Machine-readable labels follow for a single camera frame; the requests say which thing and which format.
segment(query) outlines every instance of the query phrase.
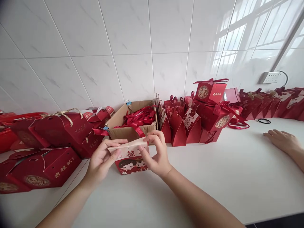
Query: cardboard box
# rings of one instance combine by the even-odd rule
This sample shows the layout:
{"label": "cardboard box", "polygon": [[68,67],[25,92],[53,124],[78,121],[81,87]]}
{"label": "cardboard box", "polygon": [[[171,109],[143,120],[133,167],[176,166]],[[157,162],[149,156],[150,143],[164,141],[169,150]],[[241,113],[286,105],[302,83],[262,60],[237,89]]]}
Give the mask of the cardboard box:
{"label": "cardboard box", "polygon": [[79,113],[68,112],[65,116],[45,117],[36,125],[36,131],[56,147],[68,147],[82,144],[91,132],[93,125]]}
{"label": "cardboard box", "polygon": [[115,161],[115,165],[121,175],[149,170],[139,153],[139,146],[142,146],[147,150],[148,153],[150,153],[148,143],[144,142],[143,138],[122,144],[118,147],[108,148],[110,153],[113,153],[118,148],[121,150],[120,156]]}
{"label": "cardboard box", "polygon": [[39,119],[34,117],[24,119],[14,123],[11,126],[11,130],[26,145],[34,148],[47,148],[51,144],[35,130],[39,121]]}
{"label": "cardboard box", "polygon": [[71,147],[46,149],[22,161],[12,175],[31,189],[61,187],[80,163]]}
{"label": "cardboard box", "polygon": [[[146,106],[154,105],[153,100],[146,101],[132,101],[131,105],[124,104],[115,114],[109,119],[109,121],[105,124],[108,127],[109,136],[111,139],[128,139],[129,142],[139,139],[139,135],[132,127],[124,127],[124,128],[114,128],[116,126],[122,126],[125,122],[124,116],[129,113],[134,113]],[[155,121],[150,125],[140,126],[139,128],[146,135],[148,132],[156,130],[157,126],[157,116],[155,107]]]}

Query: gold rope handle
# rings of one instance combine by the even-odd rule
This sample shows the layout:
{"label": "gold rope handle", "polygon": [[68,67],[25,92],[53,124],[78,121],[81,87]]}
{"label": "gold rope handle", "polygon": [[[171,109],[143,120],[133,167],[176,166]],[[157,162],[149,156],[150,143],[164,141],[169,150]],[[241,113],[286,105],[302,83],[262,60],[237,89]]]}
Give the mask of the gold rope handle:
{"label": "gold rope handle", "polygon": [[65,110],[65,111],[58,111],[54,114],[49,114],[49,115],[41,115],[42,116],[42,119],[45,118],[45,117],[50,117],[50,116],[64,116],[65,118],[67,118],[67,120],[71,123],[71,126],[73,126],[73,121],[67,116],[65,115],[65,113],[71,111],[71,110],[77,110],[81,116],[81,119],[83,118],[83,115],[81,113],[81,111],[78,109],[78,108],[72,108],[72,109],[69,109],[69,110]]}

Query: wall tile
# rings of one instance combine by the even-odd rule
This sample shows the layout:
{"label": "wall tile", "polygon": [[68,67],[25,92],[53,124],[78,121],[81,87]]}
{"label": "wall tile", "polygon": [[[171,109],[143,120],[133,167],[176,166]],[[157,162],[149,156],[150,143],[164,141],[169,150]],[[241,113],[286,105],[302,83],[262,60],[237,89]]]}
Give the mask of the wall tile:
{"label": "wall tile", "polygon": [[68,56],[44,1],[6,1],[0,22],[26,58]]}
{"label": "wall tile", "polygon": [[112,56],[73,57],[76,69],[96,107],[118,110],[124,103]]}
{"label": "wall tile", "polygon": [[52,113],[58,106],[25,59],[0,60],[0,85],[27,112]]}
{"label": "wall tile", "polygon": [[148,1],[99,2],[113,54],[151,54]]}
{"label": "wall tile", "polygon": [[303,0],[273,1],[273,8],[256,49],[282,48],[303,6]]}
{"label": "wall tile", "polygon": [[28,62],[61,110],[92,106],[70,57],[29,59]]}
{"label": "wall tile", "polygon": [[223,50],[234,3],[235,0],[194,1],[190,52]]}
{"label": "wall tile", "polygon": [[196,92],[196,81],[215,78],[219,68],[222,52],[190,52],[188,57],[185,96]]}
{"label": "wall tile", "polygon": [[115,55],[114,61],[125,99],[140,101],[154,98],[150,54]]}
{"label": "wall tile", "polygon": [[0,109],[4,112],[22,114],[24,111],[18,104],[0,87]]}
{"label": "wall tile", "polygon": [[262,73],[270,70],[278,54],[279,50],[223,52],[216,79],[228,78],[227,88],[243,88],[244,91],[275,89],[276,83],[258,82]]}
{"label": "wall tile", "polygon": [[45,2],[71,56],[111,55],[98,1]]}
{"label": "wall tile", "polygon": [[170,95],[184,97],[188,53],[153,54],[155,92],[160,99],[169,100]]}
{"label": "wall tile", "polygon": [[[282,70],[288,75],[287,88],[303,87],[303,72],[304,72],[304,49],[290,49],[285,57],[281,59],[276,70]],[[277,87],[285,84],[286,78],[282,75],[279,78]]]}
{"label": "wall tile", "polygon": [[193,0],[149,1],[152,53],[188,52]]}
{"label": "wall tile", "polygon": [[0,59],[18,59],[23,55],[18,50],[7,32],[0,25]]}

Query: ribbon bow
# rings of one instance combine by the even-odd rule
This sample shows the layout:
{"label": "ribbon bow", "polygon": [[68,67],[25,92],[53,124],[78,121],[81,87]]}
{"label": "ribbon bow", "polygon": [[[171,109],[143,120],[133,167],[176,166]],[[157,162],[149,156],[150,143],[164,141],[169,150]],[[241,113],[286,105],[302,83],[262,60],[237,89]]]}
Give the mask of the ribbon bow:
{"label": "ribbon bow", "polygon": [[197,81],[194,84],[201,83],[201,82],[227,82],[229,79],[218,79],[214,80],[213,78],[210,78],[208,81]]}

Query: red ribbon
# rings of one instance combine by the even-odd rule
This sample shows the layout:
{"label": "red ribbon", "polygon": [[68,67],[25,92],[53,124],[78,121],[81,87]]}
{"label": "red ribbon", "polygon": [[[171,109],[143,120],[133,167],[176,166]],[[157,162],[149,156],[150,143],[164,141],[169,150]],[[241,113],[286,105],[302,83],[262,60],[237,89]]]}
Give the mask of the red ribbon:
{"label": "red ribbon", "polygon": [[208,81],[197,81],[195,82],[194,84],[197,84],[197,83],[201,83],[201,82],[227,82],[229,81],[229,79],[218,79],[218,80],[214,80],[213,78],[210,78]]}
{"label": "red ribbon", "polygon": [[249,128],[250,127],[249,124],[245,123],[245,121],[248,121],[248,120],[246,120],[243,117],[236,114],[235,111],[228,106],[228,104],[229,104],[229,101],[222,101],[221,103],[216,103],[215,101],[209,99],[208,103],[204,104],[204,105],[214,106],[213,113],[216,114],[216,115],[219,115],[222,108],[226,109],[227,111],[234,114],[238,118],[238,124],[235,124],[235,125],[244,126],[244,128],[240,128],[240,127],[236,127],[236,126],[230,126],[231,128],[239,129],[239,130]]}

